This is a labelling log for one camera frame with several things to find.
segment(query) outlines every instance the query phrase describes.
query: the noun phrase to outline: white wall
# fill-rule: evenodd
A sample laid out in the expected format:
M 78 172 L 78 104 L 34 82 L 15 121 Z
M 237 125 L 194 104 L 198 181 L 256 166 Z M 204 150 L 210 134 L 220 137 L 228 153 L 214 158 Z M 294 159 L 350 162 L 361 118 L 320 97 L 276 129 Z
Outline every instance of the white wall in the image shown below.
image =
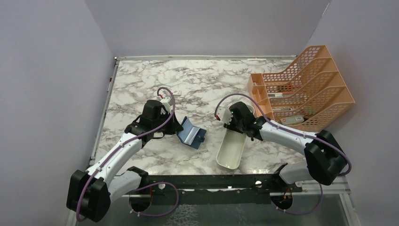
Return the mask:
M 117 56 L 292 55 L 330 0 L 86 0 Z
M 399 2 L 333 0 L 308 45 L 326 44 L 356 104 L 333 126 L 353 162 L 362 225 L 399 222 Z
M 64 225 L 113 55 L 83 0 L 2 0 L 0 33 L 0 225 Z

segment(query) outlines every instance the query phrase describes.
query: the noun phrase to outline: gray floor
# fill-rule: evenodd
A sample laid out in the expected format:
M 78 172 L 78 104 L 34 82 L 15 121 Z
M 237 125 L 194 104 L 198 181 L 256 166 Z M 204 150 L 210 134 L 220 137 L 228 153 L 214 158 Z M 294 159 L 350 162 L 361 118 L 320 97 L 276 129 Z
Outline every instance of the gray floor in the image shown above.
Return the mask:
M 319 195 L 296 195 L 291 211 L 303 212 L 312 209 L 319 200 Z M 146 213 L 163 213 L 171 206 L 151 206 Z M 86 220 L 79 226 L 233 226 L 233 225 L 268 225 L 268 226 L 345 226 L 345 217 L 339 195 L 325 195 L 321 208 L 306 216 L 291 216 L 281 213 L 272 205 L 228 204 L 228 205 L 181 205 L 171 214 L 160 217 L 137 217 L 129 214 L 128 198 L 115 201 L 107 215 L 98 223 Z

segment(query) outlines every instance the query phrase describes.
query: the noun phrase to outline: cable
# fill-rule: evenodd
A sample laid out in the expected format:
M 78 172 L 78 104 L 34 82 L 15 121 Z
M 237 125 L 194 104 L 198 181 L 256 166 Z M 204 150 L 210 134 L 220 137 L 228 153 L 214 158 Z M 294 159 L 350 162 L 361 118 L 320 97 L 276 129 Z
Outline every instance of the cable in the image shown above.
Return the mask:
M 321 197 L 320 197 L 319 202 L 317 203 L 317 205 L 312 210 L 309 210 L 309 211 L 306 211 L 306 212 L 303 212 L 303 213 L 295 213 L 295 212 L 290 212 L 290 211 L 287 211 L 287 210 L 282 210 L 282 209 L 278 208 L 276 206 L 276 204 L 274 204 L 273 202 L 271 202 L 271 203 L 273 204 L 273 206 L 276 207 L 277 210 L 279 210 L 279 211 L 281 211 L 283 213 L 289 214 L 289 215 L 301 216 L 301 215 L 311 214 L 314 211 L 318 210 L 320 208 L 320 206 L 321 206 L 321 203 L 323 202 L 323 188 L 321 187 L 320 183 L 319 183 L 319 186 L 320 186 L 320 195 L 321 195 Z
M 129 202 L 130 213 L 135 213 L 135 214 L 137 214 L 138 216 L 142 215 L 142 216 L 147 216 L 147 217 L 163 217 L 163 216 L 168 215 L 169 213 L 173 212 L 173 211 L 177 208 L 177 206 L 179 205 L 179 191 L 178 191 L 178 189 L 177 189 L 172 183 L 169 183 L 169 182 L 157 182 L 157 183 L 153 183 L 153 184 L 150 184 L 150 185 L 147 185 L 147 186 L 144 186 L 144 187 L 140 187 L 140 188 L 138 188 L 138 189 L 136 189 L 136 190 L 133 190 L 132 192 L 138 192 L 138 191 L 144 190 L 144 189 L 146 189 L 146 188 L 148 188 L 148 187 L 155 186 L 155 185 L 161 185 L 161 184 L 165 184 L 165 185 L 170 185 L 170 186 L 172 186 L 173 189 L 174 189 L 175 192 L 176 192 L 176 203 L 175 203 L 175 205 L 172 207 L 172 209 L 170 209 L 169 211 L 167 211 L 167 212 L 165 212 L 165 213 L 160 213 L 160 214 L 147 214 L 147 213 L 141 213 L 141 212 L 136 212 L 136 211 L 134 211 L 132 205 L 131 205 L 130 202 Z
M 166 90 L 166 91 L 170 94 L 170 96 L 171 96 L 171 98 L 172 98 L 172 100 L 173 100 L 173 109 L 172 109 L 172 112 L 170 113 L 170 116 L 168 117 L 168 119 L 166 119 L 166 121 L 165 121 L 164 123 L 162 123 L 161 125 L 159 125 L 157 128 L 152 129 L 152 130 L 150 130 L 150 131 L 147 131 L 147 132 L 145 132 L 145 133 L 143 133 L 143 134 L 140 134 L 140 135 L 138 135 L 138 136 L 136 136 L 136 137 L 134 137 L 134 138 L 131 138 L 131 139 L 125 141 L 122 145 L 118 146 L 113 152 L 111 152 L 111 154 L 103 161 L 103 163 L 100 164 L 99 168 L 102 168 L 102 167 L 115 155 L 115 153 L 117 153 L 117 152 L 122 148 L 122 146 L 127 145 L 128 143 L 132 142 L 133 140 L 142 138 L 142 137 L 144 137 L 144 136 L 146 136 L 146 135 L 148 135 L 148 134 L 150 134 L 150 133 L 156 132 L 157 130 L 159 130 L 160 128 L 162 128 L 163 126 L 165 126 L 165 125 L 169 122 L 170 119 L 173 118 L 173 115 L 175 114 L 175 106 L 176 106 L 176 105 L 175 105 L 175 97 L 173 96 L 172 92 L 171 92 L 168 88 L 166 88 L 166 87 L 159 87 L 159 88 L 158 88 L 158 90 L 157 90 L 157 95 L 158 95 L 158 96 L 161 96 L 161 95 L 160 95 L 160 90 L 161 90 L 161 89 Z M 89 177 L 89 179 L 87 180 L 86 184 L 84 185 L 84 187 L 83 187 L 83 189 L 82 189 L 82 193 L 80 194 L 79 201 L 78 201 L 78 205 L 77 205 L 77 207 L 76 207 L 76 220 L 79 221 L 79 222 L 82 222 L 82 221 L 84 221 L 84 220 L 87 219 L 87 218 L 83 218 L 83 219 L 80 218 L 80 207 L 81 207 L 81 205 L 82 205 L 83 196 L 84 196 L 84 194 L 85 194 L 85 191 L 87 190 L 87 187 L 89 186 L 90 182 L 93 180 L 94 176 L 95 176 L 98 172 L 99 172 L 99 171 L 98 171 L 97 169 L 93 172 L 93 174 Z
M 264 117 L 264 119 L 266 119 L 266 121 L 267 121 L 269 124 L 271 124 L 272 126 L 274 126 L 274 127 L 276 127 L 276 128 L 279 128 L 279 129 L 281 129 L 281 130 L 283 130 L 283 131 L 289 132 L 289 133 L 291 133 L 291 134 L 297 135 L 297 136 L 301 136 L 301 137 L 302 137 L 302 136 L 304 135 L 303 133 L 298 133 L 298 132 L 296 132 L 296 131 L 293 131 L 293 130 L 290 130 L 290 129 L 287 129 L 287 128 L 284 128 L 284 127 L 279 127 L 277 124 L 275 124 L 275 123 L 273 123 L 272 121 L 270 121 L 270 120 L 266 117 L 266 115 L 264 114 L 264 112 L 262 111 L 262 109 L 261 109 L 261 107 L 259 106 L 259 104 L 258 104 L 254 99 L 252 99 L 250 96 L 245 95 L 245 94 L 242 94 L 242 93 L 232 93 L 232 94 L 229 94 L 229 95 L 223 97 L 223 98 L 219 101 L 219 103 L 217 104 L 217 106 L 216 106 L 216 109 L 215 109 L 215 117 L 216 117 L 216 118 L 217 118 L 217 109 L 219 108 L 220 104 L 221 104 L 226 98 L 231 97 L 231 96 L 243 96 L 243 97 L 246 97 L 246 98 L 250 99 L 250 100 L 256 105 L 256 107 L 259 109 L 259 111 L 261 112 L 261 114 L 262 114 L 262 116 Z M 322 140 L 322 139 L 320 139 L 320 138 L 318 138 L 318 137 L 315 137 L 315 136 L 311 136 L 311 135 L 307 135 L 307 134 L 306 134 L 305 137 L 311 138 L 311 139 L 314 139 L 314 140 L 317 140 L 317 141 L 319 141 L 319 142 L 321 142 L 321 143 L 323 143 L 323 144 L 325 144 L 325 145 L 331 147 L 332 149 L 334 149 L 335 151 L 337 151 L 337 152 L 345 159 L 345 161 L 348 163 L 348 169 L 347 169 L 345 172 L 340 173 L 339 176 L 344 176 L 344 175 L 347 175 L 348 173 L 350 173 L 350 171 L 352 170 L 352 163 L 351 163 L 351 161 L 349 160 L 349 158 L 345 155 L 345 153 L 343 153 L 341 150 L 339 150 L 339 148 L 337 148 L 337 147 L 335 147 L 334 145 L 332 145 L 332 144 L 330 144 L 330 143 L 328 143 L 328 142 L 326 142 L 326 141 L 324 141 L 324 140 Z

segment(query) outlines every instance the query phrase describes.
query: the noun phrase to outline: marble table top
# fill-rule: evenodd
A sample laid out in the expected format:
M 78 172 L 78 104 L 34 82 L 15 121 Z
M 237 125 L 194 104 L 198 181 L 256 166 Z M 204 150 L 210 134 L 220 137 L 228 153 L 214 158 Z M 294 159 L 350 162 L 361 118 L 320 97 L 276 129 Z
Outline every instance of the marble table top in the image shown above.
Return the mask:
M 139 167 L 150 175 L 258 174 L 273 173 L 283 163 L 296 163 L 304 157 L 271 142 L 247 139 L 241 163 L 235 170 L 221 167 L 216 154 L 225 128 L 213 114 L 216 104 L 230 93 L 248 94 L 251 73 L 284 70 L 292 59 L 271 60 L 169 60 L 121 61 L 112 89 L 96 161 L 116 144 L 125 127 L 141 114 L 148 99 L 156 96 L 160 86 L 181 91 L 176 96 L 176 117 L 187 116 L 193 125 L 207 130 L 198 150 L 180 142 L 176 135 L 151 140 L 119 171 Z M 245 97 L 231 97 L 222 106 L 237 101 L 250 103 Z

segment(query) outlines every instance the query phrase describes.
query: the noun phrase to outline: table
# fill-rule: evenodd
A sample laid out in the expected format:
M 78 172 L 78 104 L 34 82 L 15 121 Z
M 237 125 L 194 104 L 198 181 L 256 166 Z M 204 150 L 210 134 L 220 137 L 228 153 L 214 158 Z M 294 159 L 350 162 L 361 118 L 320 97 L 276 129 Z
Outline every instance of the table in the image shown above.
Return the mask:
M 251 73 L 284 70 L 293 59 L 248 60 L 135 60 L 120 61 L 107 114 L 96 152 L 96 161 L 116 144 L 125 127 L 141 114 L 148 99 L 156 96 L 158 87 L 181 91 L 176 96 L 176 117 L 187 116 L 193 125 L 207 130 L 198 150 L 180 142 L 176 135 L 151 140 L 119 171 L 131 166 L 150 175 L 215 175 L 273 173 L 283 163 L 296 163 L 304 157 L 293 150 L 271 142 L 247 139 L 241 163 L 235 170 L 221 167 L 216 154 L 225 134 L 223 124 L 213 114 L 216 104 L 230 93 L 247 94 Z M 222 106 L 243 101 L 244 97 L 226 99 Z

